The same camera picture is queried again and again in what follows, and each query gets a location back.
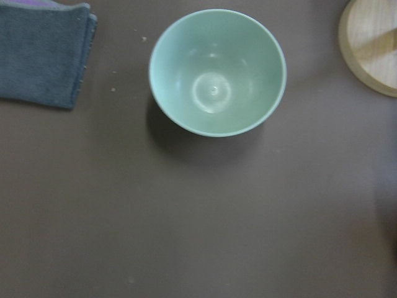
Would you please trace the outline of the wooden cup tree stand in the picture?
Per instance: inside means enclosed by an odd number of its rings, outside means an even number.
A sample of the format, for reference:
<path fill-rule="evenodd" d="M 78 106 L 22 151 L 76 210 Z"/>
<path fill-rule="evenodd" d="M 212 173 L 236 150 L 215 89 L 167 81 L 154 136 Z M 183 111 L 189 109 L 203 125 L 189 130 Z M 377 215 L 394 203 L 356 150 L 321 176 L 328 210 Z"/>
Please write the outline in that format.
<path fill-rule="evenodd" d="M 363 84 L 396 97 L 396 1 L 349 1 L 338 41 L 344 61 Z"/>

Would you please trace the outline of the mint green bowl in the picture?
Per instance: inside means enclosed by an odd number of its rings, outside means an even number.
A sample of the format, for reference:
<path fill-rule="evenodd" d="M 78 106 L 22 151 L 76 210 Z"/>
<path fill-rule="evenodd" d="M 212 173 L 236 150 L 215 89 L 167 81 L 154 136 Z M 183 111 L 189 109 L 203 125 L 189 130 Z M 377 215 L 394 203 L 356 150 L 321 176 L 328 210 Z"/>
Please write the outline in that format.
<path fill-rule="evenodd" d="M 182 17 L 156 42 L 148 65 L 159 108 L 179 127 L 230 137 L 266 121 L 281 102 L 287 66 L 274 35 L 227 9 Z"/>

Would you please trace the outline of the dark grey folded cloth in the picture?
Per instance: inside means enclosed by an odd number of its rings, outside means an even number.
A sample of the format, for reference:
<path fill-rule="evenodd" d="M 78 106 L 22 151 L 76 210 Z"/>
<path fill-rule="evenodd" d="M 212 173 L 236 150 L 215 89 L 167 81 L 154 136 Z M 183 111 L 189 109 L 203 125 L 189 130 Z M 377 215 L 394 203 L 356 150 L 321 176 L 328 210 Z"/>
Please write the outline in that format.
<path fill-rule="evenodd" d="M 85 2 L 1 1 L 1 98 L 73 109 L 96 26 Z"/>

